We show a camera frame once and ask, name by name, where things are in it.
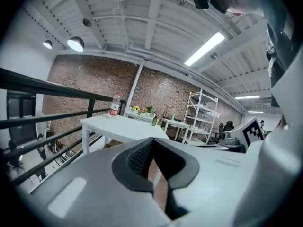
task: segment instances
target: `metal rack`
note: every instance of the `metal rack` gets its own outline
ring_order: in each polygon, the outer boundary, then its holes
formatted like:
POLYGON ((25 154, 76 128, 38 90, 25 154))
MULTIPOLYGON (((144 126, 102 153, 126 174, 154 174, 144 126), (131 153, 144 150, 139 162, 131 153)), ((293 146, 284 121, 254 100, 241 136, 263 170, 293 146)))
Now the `metal rack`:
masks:
POLYGON ((185 116, 184 116, 183 122, 186 122, 186 119, 193 119, 194 123, 192 124, 192 126, 188 130, 188 131, 190 131, 189 137, 187 137, 188 133, 185 135, 185 132, 182 131, 180 133, 179 138, 183 139, 185 137, 185 142, 188 145, 194 145, 194 146, 204 146, 204 145, 207 145, 207 143, 208 143, 208 141, 209 141, 209 139, 211 137, 211 133, 212 133, 213 126, 214 126, 214 120, 215 120, 215 117, 217 115, 217 107, 218 107, 218 98, 217 97, 216 98, 212 98, 212 97, 204 94, 202 89, 199 92, 195 92, 195 93, 190 92, 189 99, 188 99, 188 104, 187 104, 187 108, 186 108, 186 112, 185 112, 185 116), (215 102, 215 110, 207 108, 207 106, 205 105, 207 102, 215 102), (195 109, 195 111, 196 111, 195 117, 187 115, 188 109, 190 107, 192 107, 192 108, 195 109), (208 115, 213 116, 213 120, 212 121, 207 121, 207 120, 198 118, 199 111, 208 112, 208 115), (196 128, 196 122, 197 121, 211 124, 210 131, 206 132, 206 131, 203 131, 202 129, 197 129, 196 128), (198 134, 205 135, 205 137, 207 139, 206 142, 203 142, 203 141, 199 140, 198 138, 193 138, 193 134, 194 133, 197 134, 197 135, 198 134))

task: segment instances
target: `lamp shade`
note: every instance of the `lamp shade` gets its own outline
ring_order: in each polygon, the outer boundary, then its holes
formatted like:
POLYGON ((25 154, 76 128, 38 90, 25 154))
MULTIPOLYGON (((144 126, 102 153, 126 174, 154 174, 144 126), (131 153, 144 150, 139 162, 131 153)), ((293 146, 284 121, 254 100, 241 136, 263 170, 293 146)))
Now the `lamp shade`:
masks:
POLYGON ((43 45, 44 45, 46 48, 51 49, 52 46, 53 46, 53 43, 52 43, 50 40, 45 40, 45 41, 43 42, 43 45))
POLYGON ((72 37, 67 41, 69 47, 73 50, 82 52, 84 49, 84 41, 80 37, 72 37))

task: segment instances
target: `black metal railing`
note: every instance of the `black metal railing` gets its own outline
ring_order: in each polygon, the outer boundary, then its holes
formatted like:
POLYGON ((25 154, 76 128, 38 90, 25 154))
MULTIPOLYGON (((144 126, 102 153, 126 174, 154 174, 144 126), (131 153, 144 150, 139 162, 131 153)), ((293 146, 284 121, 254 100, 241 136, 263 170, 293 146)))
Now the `black metal railing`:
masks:
MULTIPOLYGON (((79 115, 86 115, 87 118, 89 118, 92 116, 93 113, 105 112, 105 111, 110 110, 110 108, 94 110, 94 104, 96 101, 111 102, 113 100, 112 97, 103 96, 103 95, 99 95, 99 94, 95 94, 95 93, 90 93, 90 92, 86 92, 86 91, 82 91, 82 90, 78 90, 78 89, 61 86, 61 85, 54 84, 54 83, 47 82, 47 81, 34 79, 31 77, 27 77, 27 76, 9 71, 9 70, 5 70, 5 69, 0 69, 0 88, 7 89, 7 90, 21 91, 21 92, 30 92, 30 93, 37 93, 37 94, 44 94, 44 95, 52 95, 52 96, 81 98, 81 99, 89 100, 89 106, 86 111, 72 112, 72 113, 59 113, 59 114, 57 113, 57 114, 45 115, 45 116, 41 116, 41 117, 33 116, 33 117, 26 117, 26 118, 0 120, 0 130, 6 129, 6 128, 11 128, 11 127, 16 127, 16 126, 22 126, 22 125, 26 125, 26 124, 33 124, 33 123, 39 123, 39 122, 46 122, 49 120, 69 118, 69 117, 74 117, 74 116, 79 116, 79 115)), ((122 105, 124 103, 125 103, 125 101, 121 100, 118 114, 121 114, 122 105)), ((23 154, 26 154, 32 150, 35 150, 41 146, 46 145, 48 143, 53 143, 56 140, 63 138, 67 135, 70 135, 74 132, 77 132, 81 129, 82 129, 82 126, 80 125, 67 132, 64 132, 61 134, 55 134, 55 135, 53 135, 49 138, 43 139, 41 141, 37 141, 37 142, 31 143, 27 146, 24 146, 22 148, 16 149, 14 151, 4 153, 2 156, 2 162, 5 164, 6 162, 10 161, 13 158, 19 157, 23 154)), ((102 136, 98 136, 96 139, 94 139, 90 143, 90 145, 92 145, 94 142, 96 142, 100 137, 102 137, 102 136)), ((55 161, 62 154, 71 150, 75 146, 79 145, 81 142, 82 142, 82 138, 76 140, 75 142, 66 146, 63 150, 55 153, 53 156, 47 158, 46 160, 39 163, 35 167, 29 169, 22 175, 15 178, 12 181, 12 183, 14 185, 22 184, 26 179, 30 178, 32 175, 34 175, 35 173, 40 171, 46 165, 55 161)), ((72 156, 62 166, 66 166, 66 165, 70 164, 80 154, 82 154, 82 150, 80 152, 76 153, 74 156, 72 156)))

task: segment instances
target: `white table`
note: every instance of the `white table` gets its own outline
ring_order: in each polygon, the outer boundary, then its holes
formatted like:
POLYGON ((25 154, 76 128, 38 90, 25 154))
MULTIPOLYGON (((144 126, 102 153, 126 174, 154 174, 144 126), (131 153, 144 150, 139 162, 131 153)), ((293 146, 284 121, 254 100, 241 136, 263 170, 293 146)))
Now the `white table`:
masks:
POLYGON ((134 113, 132 110, 129 110, 129 109, 124 111, 124 115, 126 117, 131 117, 133 119, 143 121, 143 122, 148 122, 148 123, 152 123, 152 120, 153 120, 153 117, 141 116, 141 115, 138 115, 138 114, 134 113))
POLYGON ((190 127, 190 125, 180 122, 180 121, 176 121, 176 120, 171 120, 171 119, 164 119, 162 118, 161 122, 160 122, 160 126, 162 126, 162 122, 165 122, 165 128, 164 128, 164 133, 166 133, 167 127, 170 124, 172 127, 176 127, 178 128, 176 136, 175 136, 175 140, 177 139, 177 136, 179 134, 180 129, 186 129, 185 135, 187 135, 188 133, 188 129, 190 127))
MULTIPOLYGON (((80 122, 82 124, 82 149, 84 155, 89 153, 90 132, 103 135, 106 138, 104 144, 108 143, 108 139, 123 143, 148 137, 165 138, 169 140, 159 125, 152 126, 152 124, 120 115, 111 116, 107 113, 96 117, 81 119, 80 122)), ((154 187, 156 187, 161 175, 161 171, 158 169, 153 181, 154 187)))

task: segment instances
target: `wooden floor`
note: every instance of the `wooden floor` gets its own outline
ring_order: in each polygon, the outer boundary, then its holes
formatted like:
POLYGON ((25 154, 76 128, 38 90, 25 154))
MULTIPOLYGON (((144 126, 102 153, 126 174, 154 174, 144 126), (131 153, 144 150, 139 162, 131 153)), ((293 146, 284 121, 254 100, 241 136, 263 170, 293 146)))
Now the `wooden floor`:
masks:
MULTIPOLYGON (((117 145, 120 145, 120 144, 122 144, 122 143, 113 140, 109 144, 106 144, 103 148, 109 148, 109 147, 117 146, 117 145)), ((149 172, 148 172, 148 180, 149 181, 152 182, 154 180, 154 178, 156 176, 156 173, 157 173, 157 169, 158 169, 157 164, 153 160, 151 162, 151 166, 150 166, 150 169, 149 169, 149 172)), ((168 189, 168 183, 165 180, 165 178, 163 176, 161 176, 161 178, 160 178, 160 180, 157 184, 157 187, 155 189, 154 198, 155 198, 155 201, 157 202, 157 204, 162 208, 163 211, 165 210, 167 189, 168 189)))

